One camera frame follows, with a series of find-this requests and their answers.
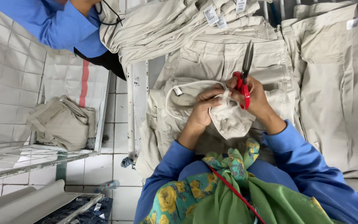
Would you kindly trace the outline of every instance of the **worker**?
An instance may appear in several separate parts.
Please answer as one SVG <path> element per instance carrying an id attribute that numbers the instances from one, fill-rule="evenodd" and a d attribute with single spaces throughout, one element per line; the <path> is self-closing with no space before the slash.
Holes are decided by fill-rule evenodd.
<path id="1" fill-rule="evenodd" d="M 233 89 L 236 84 L 235 77 L 226 83 L 231 98 L 244 102 Z M 214 97 L 224 93 L 217 85 L 196 97 L 186 126 L 147 178 L 135 223 L 358 223 L 358 193 L 346 185 L 342 172 L 327 166 L 321 153 L 276 115 L 259 81 L 248 76 L 247 85 L 248 112 L 265 126 L 262 141 L 277 167 L 253 159 L 259 149 L 255 140 L 247 142 L 244 156 L 229 149 L 195 161 L 197 140 L 211 123 L 208 109 L 220 105 Z M 263 222 L 209 166 L 237 188 Z"/>
<path id="2" fill-rule="evenodd" d="M 0 11 L 33 34 L 40 43 L 67 49 L 125 79 L 118 54 L 102 44 L 98 12 L 102 0 L 0 0 Z"/>

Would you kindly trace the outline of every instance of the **red scissors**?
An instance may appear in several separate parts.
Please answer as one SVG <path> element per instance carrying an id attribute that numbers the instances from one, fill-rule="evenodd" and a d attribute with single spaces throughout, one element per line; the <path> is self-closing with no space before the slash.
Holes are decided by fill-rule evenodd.
<path id="1" fill-rule="evenodd" d="M 244 95 L 245 102 L 244 105 L 240 104 L 241 109 L 246 110 L 249 107 L 249 103 L 251 99 L 249 98 L 249 91 L 247 86 L 247 77 L 249 73 L 249 69 L 251 68 L 252 64 L 252 56 L 253 56 L 253 44 L 249 41 L 247 46 L 246 55 L 244 57 L 243 69 L 241 72 L 236 71 L 233 72 L 233 77 L 237 77 L 237 86 L 236 90 L 238 90 L 242 95 Z"/>

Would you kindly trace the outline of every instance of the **red cord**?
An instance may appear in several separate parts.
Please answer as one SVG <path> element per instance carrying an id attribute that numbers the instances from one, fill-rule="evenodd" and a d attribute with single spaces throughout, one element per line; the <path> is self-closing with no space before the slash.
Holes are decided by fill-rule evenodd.
<path id="1" fill-rule="evenodd" d="M 266 224 L 266 222 L 263 221 L 263 219 L 259 216 L 259 214 L 256 212 L 256 210 L 246 201 L 246 199 L 228 182 L 226 181 L 226 179 L 224 179 L 218 172 L 216 172 L 216 170 L 214 170 L 210 165 L 207 164 L 207 166 L 209 166 L 209 168 L 212 170 L 212 172 L 219 177 L 219 179 L 221 179 L 221 181 L 223 181 L 225 183 L 226 186 L 228 186 L 230 188 L 231 191 L 234 192 L 235 195 L 237 195 L 237 197 L 239 197 L 241 199 L 241 201 L 243 201 L 247 207 L 249 209 L 251 209 L 251 211 L 254 213 L 254 215 L 259 219 L 259 221 L 261 221 L 262 224 Z"/>

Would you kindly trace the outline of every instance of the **water bottle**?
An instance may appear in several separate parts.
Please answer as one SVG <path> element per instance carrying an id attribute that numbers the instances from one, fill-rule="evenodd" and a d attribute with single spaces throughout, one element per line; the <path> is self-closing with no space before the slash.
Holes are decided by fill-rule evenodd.
<path id="1" fill-rule="evenodd" d="M 94 193 L 102 193 L 102 194 L 106 195 L 106 193 L 108 191 L 117 189 L 119 187 L 120 187 L 120 182 L 117 180 L 113 180 L 112 182 L 108 182 L 108 183 L 103 184 L 103 185 L 99 186 L 98 188 L 96 188 L 94 190 Z"/>

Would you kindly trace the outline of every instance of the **tag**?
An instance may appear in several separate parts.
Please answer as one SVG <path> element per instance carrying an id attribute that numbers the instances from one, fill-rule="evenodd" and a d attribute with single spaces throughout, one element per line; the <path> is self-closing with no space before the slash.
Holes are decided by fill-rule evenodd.
<path id="1" fill-rule="evenodd" d="M 102 204 L 96 203 L 94 211 L 99 211 L 101 206 L 102 206 Z"/>
<path id="2" fill-rule="evenodd" d="M 227 23 L 224 15 L 219 16 L 219 21 L 216 22 L 219 29 L 227 28 Z"/>
<path id="3" fill-rule="evenodd" d="M 355 27 L 358 27 L 358 18 L 349 20 L 346 23 L 346 29 L 352 29 L 352 28 L 355 28 Z"/>
<path id="4" fill-rule="evenodd" d="M 206 10 L 204 10 L 204 15 L 209 25 L 213 25 L 217 21 L 219 21 L 218 15 L 216 15 L 215 9 L 212 5 L 210 5 L 208 8 L 206 8 Z"/>
<path id="5" fill-rule="evenodd" d="M 244 12 L 246 10 L 247 0 L 237 0 L 236 1 L 236 14 L 239 12 Z"/>
<path id="6" fill-rule="evenodd" d="M 173 88 L 173 90 L 175 91 L 175 93 L 176 93 L 177 96 L 179 96 L 179 95 L 182 94 L 182 91 L 181 91 L 181 90 L 179 89 L 179 87 L 177 87 L 177 86 L 175 86 L 175 87 Z"/>

